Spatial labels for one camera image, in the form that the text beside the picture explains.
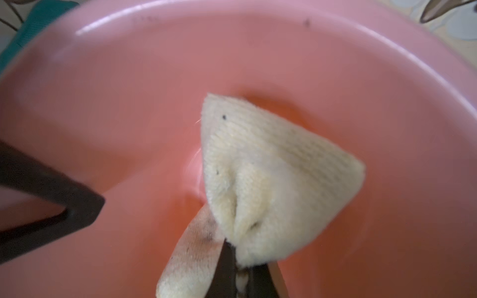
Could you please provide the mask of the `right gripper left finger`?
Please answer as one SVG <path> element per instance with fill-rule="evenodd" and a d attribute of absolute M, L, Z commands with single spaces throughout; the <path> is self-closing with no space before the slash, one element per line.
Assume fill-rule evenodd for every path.
<path fill-rule="evenodd" d="M 235 248 L 225 240 L 205 298 L 236 298 L 236 269 Z"/>

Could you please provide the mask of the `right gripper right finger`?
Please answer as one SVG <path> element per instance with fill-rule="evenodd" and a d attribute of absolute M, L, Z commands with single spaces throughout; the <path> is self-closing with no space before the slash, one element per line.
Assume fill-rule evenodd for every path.
<path fill-rule="evenodd" d="M 279 298 L 267 264 L 248 269 L 247 298 Z"/>

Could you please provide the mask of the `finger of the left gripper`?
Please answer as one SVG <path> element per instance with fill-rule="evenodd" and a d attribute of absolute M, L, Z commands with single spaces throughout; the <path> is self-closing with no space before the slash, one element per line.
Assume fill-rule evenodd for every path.
<path fill-rule="evenodd" d="M 38 160 L 1 142 L 1 186 L 63 206 L 59 215 L 1 232 L 1 263 L 91 225 L 106 200 Z"/>

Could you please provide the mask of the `beige cleaning cloth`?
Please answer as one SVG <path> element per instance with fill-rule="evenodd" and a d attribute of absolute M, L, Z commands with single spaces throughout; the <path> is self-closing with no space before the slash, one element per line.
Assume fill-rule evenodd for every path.
<path fill-rule="evenodd" d="M 365 164 L 331 141 L 247 100 L 208 94 L 201 111 L 207 202 L 158 281 L 159 298 L 204 298 L 224 241 L 236 251 L 237 298 L 248 269 L 307 246 L 358 194 Z M 274 283 L 279 297 L 286 292 Z"/>

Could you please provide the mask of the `pink plastic bucket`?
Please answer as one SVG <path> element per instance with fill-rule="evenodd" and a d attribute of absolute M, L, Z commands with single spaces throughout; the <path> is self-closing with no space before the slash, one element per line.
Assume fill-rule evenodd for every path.
<path fill-rule="evenodd" d="M 477 295 L 477 74 L 370 1 L 92 1 L 1 79 L 1 138 L 106 198 L 1 265 L 4 298 L 152 298 L 203 200 L 207 93 L 352 152 L 360 194 L 282 262 L 292 298 Z"/>

